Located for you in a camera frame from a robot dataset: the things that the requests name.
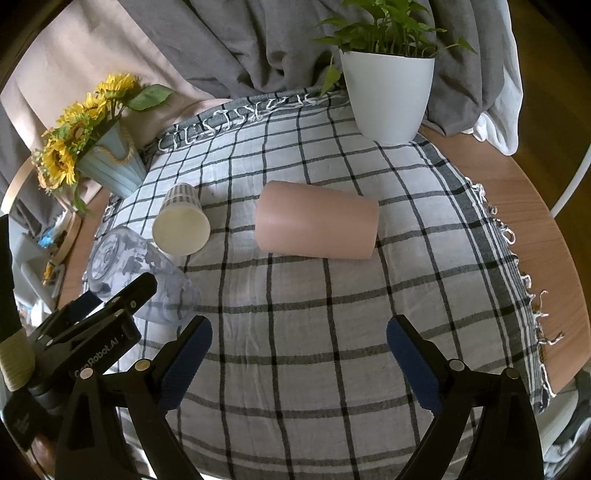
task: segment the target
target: clear plastic cup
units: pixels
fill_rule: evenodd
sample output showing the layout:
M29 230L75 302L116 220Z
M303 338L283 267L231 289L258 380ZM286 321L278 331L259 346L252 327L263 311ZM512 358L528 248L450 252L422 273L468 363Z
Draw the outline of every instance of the clear plastic cup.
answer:
M199 293L189 278L154 245L125 226L107 233L91 255L89 288L108 301L145 272L156 277L158 290L136 317L180 325L195 316Z

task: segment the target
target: checkered cloth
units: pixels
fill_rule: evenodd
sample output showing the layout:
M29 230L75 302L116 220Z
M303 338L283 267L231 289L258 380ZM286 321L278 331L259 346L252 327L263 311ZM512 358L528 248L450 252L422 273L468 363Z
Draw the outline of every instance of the checkered cloth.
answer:
M196 313L210 319L214 340L167 418L200 471L248 480L395 478L432 419L386 345L395 314L472 369L512 365L540 409L535 323L517 258L471 182L423 137L382 147L361 136L344 94L301 92L236 100L176 125L157 144L144 184L112 205L97 239L116 225L150 238L167 190L195 185L212 235L179 265L201 293ZM372 258L260 251L256 200L270 180L379 200ZM119 369L152 358L178 334L137 323L142 341ZM478 418L475 411L456 458ZM125 414L123 423L131 427Z

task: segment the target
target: pink cup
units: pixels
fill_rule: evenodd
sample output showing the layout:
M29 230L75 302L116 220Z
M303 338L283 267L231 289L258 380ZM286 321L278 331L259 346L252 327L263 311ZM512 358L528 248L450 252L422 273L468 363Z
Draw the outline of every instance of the pink cup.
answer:
M256 206L255 240L274 254L366 260L375 248L378 208L359 195L270 181Z

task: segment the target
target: potted plant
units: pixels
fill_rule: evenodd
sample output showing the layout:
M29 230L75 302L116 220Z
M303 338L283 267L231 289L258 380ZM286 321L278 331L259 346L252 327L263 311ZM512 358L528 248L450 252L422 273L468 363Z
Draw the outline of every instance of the potted plant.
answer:
M416 11L427 11L411 0L345 0L361 7L373 22L350 24L344 18L320 23L338 28L332 36L317 38L336 45L355 121L360 132L382 145L411 141L423 120L433 82L435 56L461 46L476 53L462 37L439 48L427 38L445 32L415 20ZM339 81L341 72L333 59L324 79L322 94Z
M121 124L122 112L125 108L149 110L172 92L158 84L141 86L131 74L109 75L83 103L66 108L55 128L43 133L45 147L31 155L39 185L47 193L71 193L72 204L79 210L86 207L78 192L81 176L121 198L131 195L144 181L146 169Z

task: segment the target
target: blue object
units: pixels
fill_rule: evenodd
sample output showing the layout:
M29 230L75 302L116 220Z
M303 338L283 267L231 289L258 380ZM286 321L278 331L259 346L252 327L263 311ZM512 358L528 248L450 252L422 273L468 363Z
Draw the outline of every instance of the blue object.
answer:
M96 144L78 160L76 167L81 173L101 184L118 197L127 198L135 192L146 178L146 168L131 137L124 135L117 121ZM132 149L133 155L124 161Z
M52 226L47 232L45 232L45 234L37 242L40 247L47 248L47 247L49 247L53 243L53 238L51 236L52 236L53 231L55 229L56 228L54 226Z
M160 413L164 415L179 407L205 354L212 345L212 340L212 324L204 318L162 378L158 402Z
M421 407L437 415L442 408L437 377L396 317L388 322L386 340Z

